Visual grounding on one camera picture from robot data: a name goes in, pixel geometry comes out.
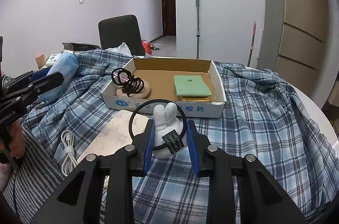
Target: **white cable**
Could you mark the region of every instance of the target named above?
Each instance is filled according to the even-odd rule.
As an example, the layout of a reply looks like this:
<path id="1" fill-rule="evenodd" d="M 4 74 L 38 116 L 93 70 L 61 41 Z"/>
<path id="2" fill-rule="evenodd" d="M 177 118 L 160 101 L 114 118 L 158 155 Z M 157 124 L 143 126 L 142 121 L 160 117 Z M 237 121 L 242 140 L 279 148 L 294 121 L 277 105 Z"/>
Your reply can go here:
<path id="1" fill-rule="evenodd" d="M 63 175 L 68 176 L 73 169 L 78 165 L 77 160 L 75 160 L 74 152 L 74 135 L 70 130 L 65 130 L 61 134 L 61 141 L 64 145 L 66 159 L 63 161 L 61 166 L 61 172 Z"/>

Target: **white box with blue logo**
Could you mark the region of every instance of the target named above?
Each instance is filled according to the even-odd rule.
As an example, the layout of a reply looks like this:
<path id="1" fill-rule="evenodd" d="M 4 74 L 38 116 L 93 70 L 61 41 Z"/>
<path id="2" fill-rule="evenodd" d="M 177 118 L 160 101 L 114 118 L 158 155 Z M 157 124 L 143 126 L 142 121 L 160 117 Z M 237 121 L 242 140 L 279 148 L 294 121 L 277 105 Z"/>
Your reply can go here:
<path id="1" fill-rule="evenodd" d="M 110 81 L 101 92 L 107 107 L 134 111 L 140 104 L 152 99 L 168 99 L 178 104 L 187 117 L 220 118 L 226 95 L 219 72 L 211 60 L 191 60 L 184 58 L 133 58 L 125 66 L 135 77 L 146 80 L 151 92 L 146 99 L 116 96 L 117 85 Z M 200 75 L 212 96 L 209 102 L 184 102 L 176 95 L 174 75 Z M 150 104 L 140 110 L 153 114 L 156 104 Z"/>

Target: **silver screw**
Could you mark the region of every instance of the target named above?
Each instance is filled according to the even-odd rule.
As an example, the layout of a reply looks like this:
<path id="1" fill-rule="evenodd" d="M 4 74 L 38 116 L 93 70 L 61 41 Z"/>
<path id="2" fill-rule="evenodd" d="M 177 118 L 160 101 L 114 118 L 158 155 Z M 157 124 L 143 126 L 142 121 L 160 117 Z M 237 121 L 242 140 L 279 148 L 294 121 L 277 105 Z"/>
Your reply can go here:
<path id="1" fill-rule="evenodd" d="M 95 154 L 88 154 L 88 155 L 86 156 L 86 160 L 89 161 L 89 162 L 94 161 L 95 158 L 96 158 L 96 155 L 95 155 Z"/>
<path id="2" fill-rule="evenodd" d="M 127 146 L 125 146 L 125 150 L 126 151 L 133 151 L 135 149 L 135 146 L 133 146 L 133 145 L 127 145 Z"/>
<path id="3" fill-rule="evenodd" d="M 207 149 L 210 151 L 210 152 L 216 152 L 218 150 L 218 148 L 214 145 L 209 145 L 207 147 Z"/>
<path id="4" fill-rule="evenodd" d="M 246 160 L 249 162 L 254 162 L 255 161 L 255 156 L 252 154 L 246 155 Z"/>

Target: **plaid blanket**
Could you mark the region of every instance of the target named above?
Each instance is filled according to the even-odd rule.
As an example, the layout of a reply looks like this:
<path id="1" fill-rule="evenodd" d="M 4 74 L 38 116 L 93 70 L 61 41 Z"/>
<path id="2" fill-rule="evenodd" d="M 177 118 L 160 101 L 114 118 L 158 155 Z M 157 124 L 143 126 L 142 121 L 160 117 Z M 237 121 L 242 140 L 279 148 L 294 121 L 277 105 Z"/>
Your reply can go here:
<path id="1" fill-rule="evenodd" d="M 112 70 L 128 60 L 102 50 L 82 53 L 60 99 L 28 108 L 22 124 L 58 168 L 64 159 L 63 130 L 74 132 L 77 157 L 113 117 L 116 111 L 105 106 L 100 92 Z M 191 118 L 198 132 L 231 155 L 256 155 L 305 215 L 331 201 L 338 191 L 339 161 L 293 87 L 270 70 L 216 65 L 227 103 L 219 119 Z M 133 179 L 135 220 L 205 223 L 208 185 L 208 178 L 194 175 L 187 148 L 167 160 L 153 158 L 148 176 Z M 234 191 L 239 223 L 236 182 Z"/>

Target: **black cord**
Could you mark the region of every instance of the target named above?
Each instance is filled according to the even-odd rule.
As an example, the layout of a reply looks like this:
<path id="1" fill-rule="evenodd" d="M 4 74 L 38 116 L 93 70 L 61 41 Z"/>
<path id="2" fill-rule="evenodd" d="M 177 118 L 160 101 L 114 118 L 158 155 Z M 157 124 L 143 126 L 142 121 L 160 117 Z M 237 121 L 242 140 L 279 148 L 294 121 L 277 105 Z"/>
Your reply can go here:
<path id="1" fill-rule="evenodd" d="M 19 214 L 18 214 L 17 201 L 16 201 L 16 198 L 15 198 L 15 182 L 16 182 L 16 180 L 17 180 L 17 173 L 18 173 L 18 171 L 16 171 L 15 174 L 14 174 L 14 183 L 13 183 L 13 204 L 14 204 L 14 210 L 15 210 L 15 213 L 16 213 L 17 217 L 20 219 Z"/>
<path id="2" fill-rule="evenodd" d="M 118 82 L 116 82 L 116 80 L 114 79 L 114 72 L 117 72 L 117 78 L 118 78 Z M 120 75 L 121 73 L 125 73 L 127 75 L 127 81 L 126 82 L 122 82 L 120 79 Z M 132 75 L 132 73 L 124 68 L 117 68 L 114 69 L 112 74 L 112 82 L 118 86 L 122 86 L 122 92 L 127 94 L 127 96 L 129 96 L 130 94 L 137 94 L 140 93 L 143 89 L 144 89 L 144 81 L 137 77 L 135 78 L 134 75 Z"/>
<path id="3" fill-rule="evenodd" d="M 149 105 L 149 104 L 154 104 L 154 103 L 165 103 L 165 104 L 168 104 L 168 103 L 172 103 L 172 101 L 170 100 L 167 100 L 167 99 L 152 99 L 152 100 L 149 100 L 147 102 L 144 102 L 143 104 L 139 105 L 132 113 L 131 117 L 129 118 L 129 123 L 128 123 L 128 132 L 129 132 L 129 135 L 130 137 L 132 138 L 132 140 L 134 139 L 134 134 L 133 134 L 133 131 L 132 131 L 132 124 L 133 124 L 133 119 L 135 117 L 135 115 L 139 112 L 139 110 L 141 108 L 143 108 L 144 106 L 146 105 Z M 178 111 L 180 112 L 181 116 L 182 116 L 182 122 L 183 122 L 183 126 L 182 126 L 182 131 L 179 135 L 179 138 L 182 139 L 182 137 L 184 137 L 185 133 L 186 133 L 186 127 L 187 127 L 187 122 L 186 122 L 186 116 L 185 116 L 185 113 L 184 111 L 180 108 L 180 106 L 177 105 L 177 109 Z M 162 149 L 164 147 L 167 147 L 168 144 L 164 143 L 160 146 L 156 146 L 153 148 L 153 150 L 159 150 L 159 149 Z"/>

